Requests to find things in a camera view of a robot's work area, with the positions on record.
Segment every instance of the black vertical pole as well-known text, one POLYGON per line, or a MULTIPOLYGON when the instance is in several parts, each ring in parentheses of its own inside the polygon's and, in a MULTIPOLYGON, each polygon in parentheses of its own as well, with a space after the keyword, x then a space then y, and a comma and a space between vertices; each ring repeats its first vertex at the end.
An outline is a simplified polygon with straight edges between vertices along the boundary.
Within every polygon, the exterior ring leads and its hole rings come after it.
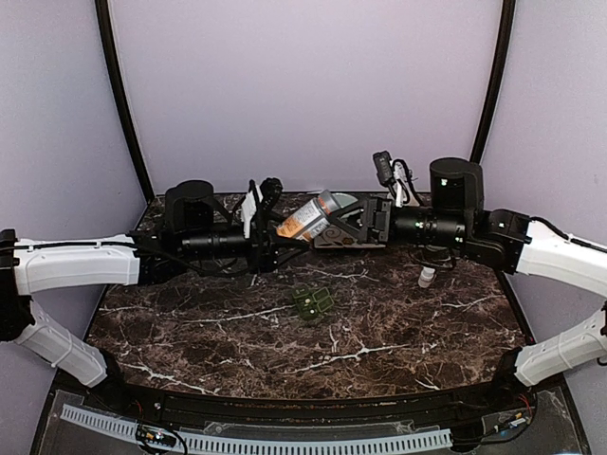
POLYGON ((124 138, 126 139, 126 145, 135 167, 139 185, 145 199, 149 203, 154 199, 154 189, 152 188, 150 175, 145 168, 143 155, 141 154, 137 135, 135 134, 135 125, 131 118, 131 110, 126 100, 118 54, 116 52, 116 43, 114 42, 114 33, 112 32, 109 5, 107 0, 95 0, 95 7, 97 9, 97 20, 99 21, 99 32, 103 54, 105 55, 105 64, 107 65, 107 73, 112 84, 112 92, 114 93, 114 102, 116 103, 120 117, 120 124, 122 125, 122 131, 124 132, 124 138))
POLYGON ((483 152, 487 145, 495 106, 500 94, 500 86, 502 85, 502 77, 504 76, 504 68, 506 67, 506 56, 508 53, 508 45, 510 44, 510 34, 512 32, 512 24, 514 22, 514 9, 516 0, 504 0, 502 4, 502 17, 500 19, 500 29, 497 35, 497 44, 495 45, 495 55, 493 56, 493 66, 491 67, 491 75, 489 76, 489 85, 487 95, 485 96, 485 105, 481 114, 481 121, 478 125, 474 146, 470 154, 470 161, 480 163, 483 158, 483 152))

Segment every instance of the white plastic cable channel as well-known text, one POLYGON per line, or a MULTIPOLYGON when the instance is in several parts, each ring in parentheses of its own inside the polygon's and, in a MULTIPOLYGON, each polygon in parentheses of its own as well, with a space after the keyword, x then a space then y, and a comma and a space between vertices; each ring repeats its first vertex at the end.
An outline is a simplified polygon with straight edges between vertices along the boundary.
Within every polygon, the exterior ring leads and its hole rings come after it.
MULTIPOLYGON (((61 418, 115 439, 136 444, 137 424, 134 421, 110 417, 90 409, 64 405, 61 418)), ((452 446, 451 431, 440 429, 418 434, 351 441, 285 442, 230 439, 179 431, 191 454, 209 455, 372 455, 420 453, 452 446)), ((150 446, 167 449, 166 446, 150 446)), ((177 444, 172 450, 182 453, 177 444)))

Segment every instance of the can label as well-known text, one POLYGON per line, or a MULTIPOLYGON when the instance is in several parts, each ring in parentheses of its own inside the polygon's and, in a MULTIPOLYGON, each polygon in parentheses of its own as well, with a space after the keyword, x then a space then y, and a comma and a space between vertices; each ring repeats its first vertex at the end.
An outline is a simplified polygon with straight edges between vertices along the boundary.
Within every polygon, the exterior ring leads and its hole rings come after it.
POLYGON ((310 240, 321 233, 327 226, 329 226, 329 222, 324 219, 322 211, 315 204, 315 200, 312 199, 284 220, 276 228, 276 233, 282 237, 310 240), (319 218, 326 223, 320 230, 318 230, 319 225, 315 225, 315 222, 319 218))

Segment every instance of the dark marble surface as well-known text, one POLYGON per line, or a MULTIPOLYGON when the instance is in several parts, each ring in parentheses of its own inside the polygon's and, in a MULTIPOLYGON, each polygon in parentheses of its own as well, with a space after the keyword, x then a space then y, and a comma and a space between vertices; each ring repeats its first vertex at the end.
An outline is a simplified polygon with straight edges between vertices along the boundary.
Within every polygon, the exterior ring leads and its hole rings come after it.
MULTIPOLYGON (((311 196, 284 197, 291 212, 311 196)), ((223 196, 228 207, 237 198, 223 196)), ((159 199, 140 228, 161 212, 159 199)), ((493 272, 459 261, 422 289, 419 271, 399 246, 311 252, 260 276, 114 286, 88 341, 114 353, 129 382, 172 391, 361 398, 488 381, 524 344, 493 272), (301 286, 328 287, 334 308, 300 320, 290 296, 301 286)))

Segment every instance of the white arm bracket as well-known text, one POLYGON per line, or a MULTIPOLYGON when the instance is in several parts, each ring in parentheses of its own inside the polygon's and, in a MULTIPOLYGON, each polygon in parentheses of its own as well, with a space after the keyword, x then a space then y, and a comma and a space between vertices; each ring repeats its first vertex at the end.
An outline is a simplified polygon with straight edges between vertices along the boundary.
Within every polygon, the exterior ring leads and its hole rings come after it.
POLYGON ((14 340, 50 363, 76 377, 86 387, 95 387, 107 377, 107 365, 99 349, 74 337, 67 329, 32 301, 35 323, 14 340))
MULTIPOLYGON (((529 224, 527 236, 531 243, 523 247, 517 272, 552 278, 607 297, 606 253, 572 244, 537 221, 529 224)), ((516 377, 530 387, 553 374, 607 355, 606 323, 605 312, 599 310, 566 332, 525 346, 517 355, 516 377)))
POLYGON ((139 258, 135 256, 135 250, 128 246, 101 245, 102 242, 132 244, 133 239, 117 235, 87 242, 96 245, 38 249, 34 246, 54 242, 17 242, 15 246, 29 246, 28 249, 14 251, 14 257, 19 260, 14 268, 19 295, 29 296, 46 289, 86 284, 137 284, 139 258))

